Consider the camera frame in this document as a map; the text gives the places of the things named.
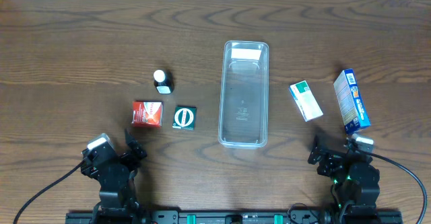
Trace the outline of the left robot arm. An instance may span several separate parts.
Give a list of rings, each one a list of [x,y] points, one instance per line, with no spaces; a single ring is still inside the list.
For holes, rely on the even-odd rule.
[[[146,151],[129,131],[125,131],[128,150],[118,154],[111,139],[102,133],[92,139],[81,154],[81,173],[100,184],[100,202],[94,207],[90,223],[145,223],[146,210],[137,199],[134,179]]]

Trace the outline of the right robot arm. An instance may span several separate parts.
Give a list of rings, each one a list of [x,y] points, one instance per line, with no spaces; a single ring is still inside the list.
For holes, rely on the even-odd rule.
[[[374,141],[357,133],[346,139],[347,151],[331,150],[314,138],[309,164],[318,164],[317,174],[329,177],[334,203],[323,209],[319,223],[380,223],[376,200],[380,172],[371,165]]]

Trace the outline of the green square box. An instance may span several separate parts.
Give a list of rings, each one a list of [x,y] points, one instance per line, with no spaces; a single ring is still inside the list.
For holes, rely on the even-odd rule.
[[[172,127],[182,130],[194,130],[197,109],[195,107],[177,106],[174,112]]]

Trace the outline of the red orange medicine box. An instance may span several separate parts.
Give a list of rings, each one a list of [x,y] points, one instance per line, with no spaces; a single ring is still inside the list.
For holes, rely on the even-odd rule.
[[[163,118],[162,102],[133,102],[131,124],[136,127],[161,127]]]

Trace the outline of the clear plastic container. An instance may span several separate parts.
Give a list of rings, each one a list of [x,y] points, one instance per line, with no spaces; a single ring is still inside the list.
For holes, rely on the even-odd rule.
[[[269,46],[230,40],[224,45],[218,141],[235,149],[267,143]]]

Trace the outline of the white green medicine box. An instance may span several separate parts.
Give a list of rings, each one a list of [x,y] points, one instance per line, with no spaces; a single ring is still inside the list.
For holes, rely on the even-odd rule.
[[[301,81],[291,85],[289,90],[305,122],[319,118],[323,115],[323,112],[306,81]]]

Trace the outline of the dark bottle white cap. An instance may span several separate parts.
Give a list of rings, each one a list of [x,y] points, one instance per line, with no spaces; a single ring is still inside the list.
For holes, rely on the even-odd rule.
[[[172,74],[167,70],[154,71],[154,86],[159,94],[171,94],[174,91]]]

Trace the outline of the blue medicine box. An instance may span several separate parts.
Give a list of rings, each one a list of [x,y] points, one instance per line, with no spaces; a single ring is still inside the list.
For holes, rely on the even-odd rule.
[[[354,70],[342,70],[333,87],[345,132],[352,135],[371,126]]]

